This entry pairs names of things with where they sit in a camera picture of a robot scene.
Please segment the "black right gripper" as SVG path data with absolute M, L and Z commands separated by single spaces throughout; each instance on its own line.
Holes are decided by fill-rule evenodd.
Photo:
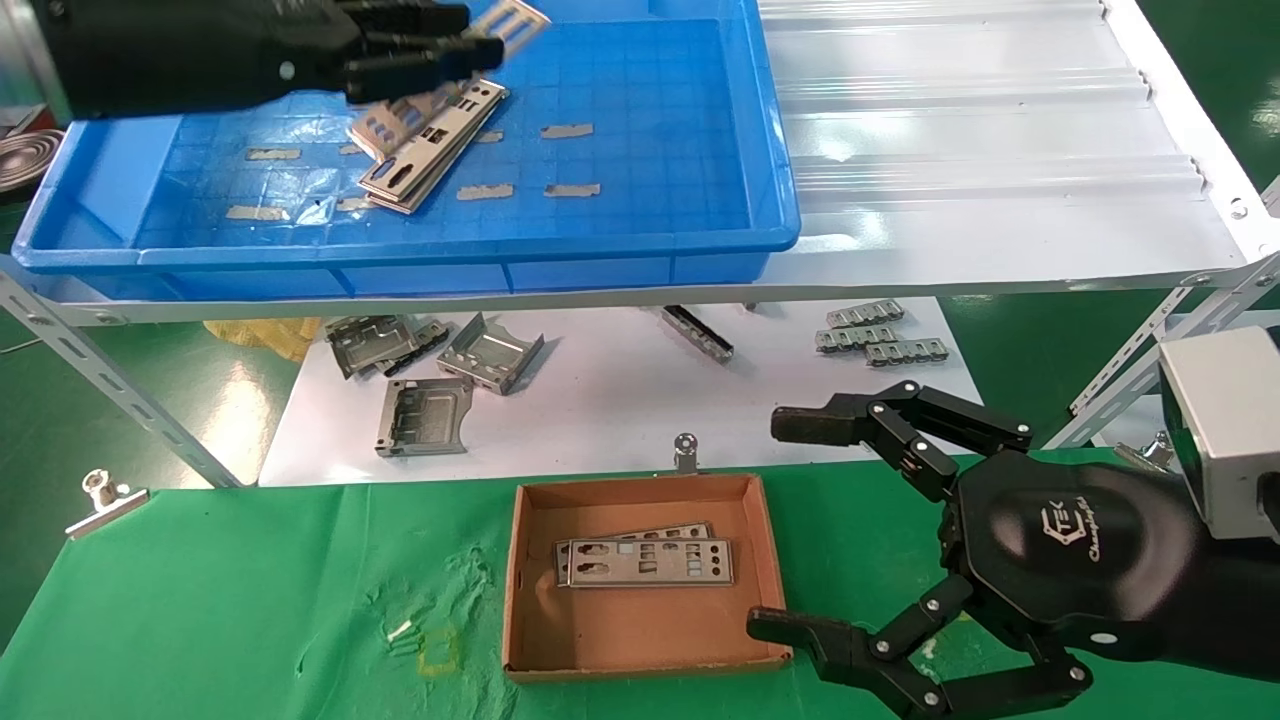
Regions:
M 1028 424 L 915 380 L 777 407 L 771 434 L 867 445 L 928 501 L 950 497 L 957 529 L 947 561 L 966 579 L 947 577 L 877 633 L 782 609 L 748 612 L 753 639 L 808 652 L 820 680 L 868 691 L 901 719 L 1005 719 L 1060 708 L 1092 687 L 1065 647 L 1121 661 L 1170 656 L 1175 598 L 1203 525 L 1169 478 L 1033 459 Z M 959 475 L 932 439 L 988 459 Z M 965 611 L 1032 664 L 942 682 L 916 669 L 911 656 Z

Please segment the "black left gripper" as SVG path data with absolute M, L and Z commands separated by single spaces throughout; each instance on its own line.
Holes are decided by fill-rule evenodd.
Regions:
M 189 18 L 191 111 L 253 108 L 296 90 L 337 91 L 344 73 L 349 102 L 392 101 L 494 70 L 506 59 L 500 38 L 449 37 L 471 24 L 460 4 L 201 1 Z M 364 47 L 362 32 L 413 37 Z

